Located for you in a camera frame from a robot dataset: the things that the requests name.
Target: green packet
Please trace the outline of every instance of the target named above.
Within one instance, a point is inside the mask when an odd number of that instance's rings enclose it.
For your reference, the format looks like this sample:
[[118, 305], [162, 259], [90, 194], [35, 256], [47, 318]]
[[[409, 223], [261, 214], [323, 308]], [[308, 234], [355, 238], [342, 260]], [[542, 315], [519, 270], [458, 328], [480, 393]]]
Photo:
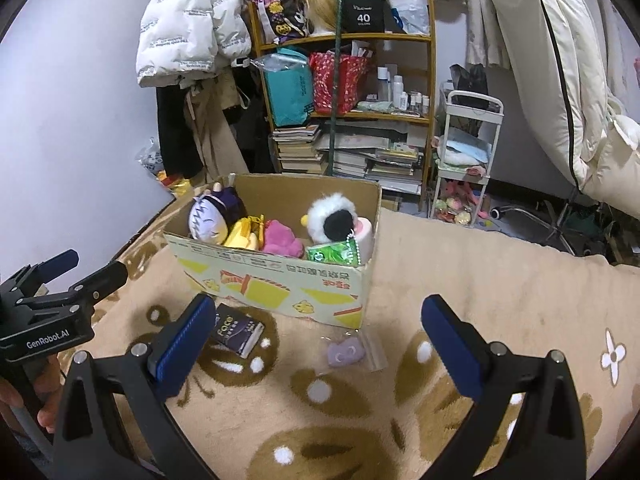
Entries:
[[359, 264], [358, 243], [350, 237], [345, 242], [316, 245], [306, 248], [308, 260], [319, 264], [338, 264], [357, 267]]

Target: screw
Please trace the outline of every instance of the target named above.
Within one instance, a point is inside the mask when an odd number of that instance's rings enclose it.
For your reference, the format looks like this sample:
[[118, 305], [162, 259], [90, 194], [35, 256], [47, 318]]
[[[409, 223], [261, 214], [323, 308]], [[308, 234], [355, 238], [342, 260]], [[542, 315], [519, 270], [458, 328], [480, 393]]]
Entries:
[[131, 353], [136, 357], [143, 356], [144, 354], [146, 354], [146, 345], [144, 343], [136, 343], [135, 345], [133, 345]]
[[86, 358], [87, 358], [87, 353], [84, 350], [81, 350], [74, 354], [74, 362], [76, 364], [84, 363], [86, 361]]
[[564, 354], [559, 350], [552, 350], [551, 352], [549, 352], [549, 357], [551, 357], [558, 364], [564, 362]]
[[507, 353], [508, 349], [504, 343], [500, 343], [499, 341], [494, 341], [489, 345], [489, 350], [491, 350], [491, 353], [494, 355], [502, 356]]

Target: white puffer jacket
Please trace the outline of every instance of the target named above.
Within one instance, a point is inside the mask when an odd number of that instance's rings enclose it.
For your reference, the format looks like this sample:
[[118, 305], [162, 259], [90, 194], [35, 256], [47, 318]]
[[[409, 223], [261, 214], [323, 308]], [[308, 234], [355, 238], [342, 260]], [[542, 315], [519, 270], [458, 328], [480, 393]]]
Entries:
[[138, 84], [187, 87], [251, 50], [240, 0], [151, 0], [140, 23]]

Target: red gift bag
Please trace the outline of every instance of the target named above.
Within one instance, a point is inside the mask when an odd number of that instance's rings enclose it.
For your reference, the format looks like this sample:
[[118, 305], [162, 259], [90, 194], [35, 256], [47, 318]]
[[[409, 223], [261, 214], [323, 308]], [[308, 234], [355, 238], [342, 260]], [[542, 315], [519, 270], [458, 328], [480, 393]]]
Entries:
[[[314, 108], [321, 114], [330, 114], [334, 88], [334, 53], [312, 53], [309, 66], [314, 76]], [[368, 68], [369, 59], [366, 57], [340, 55], [339, 114], [353, 110], [358, 103], [358, 83], [363, 79]]]

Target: white flower pattern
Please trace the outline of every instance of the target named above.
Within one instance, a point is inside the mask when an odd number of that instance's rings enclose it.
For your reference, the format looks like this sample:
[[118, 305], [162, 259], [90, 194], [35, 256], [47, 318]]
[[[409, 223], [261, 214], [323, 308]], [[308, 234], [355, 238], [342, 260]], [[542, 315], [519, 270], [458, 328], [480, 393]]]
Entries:
[[626, 348], [623, 344], [616, 345], [611, 336], [611, 332], [607, 328], [607, 351], [602, 354], [600, 366], [603, 370], [610, 368], [611, 371], [611, 383], [616, 386], [618, 384], [618, 378], [620, 376], [620, 370], [618, 369], [620, 362], [626, 356]]

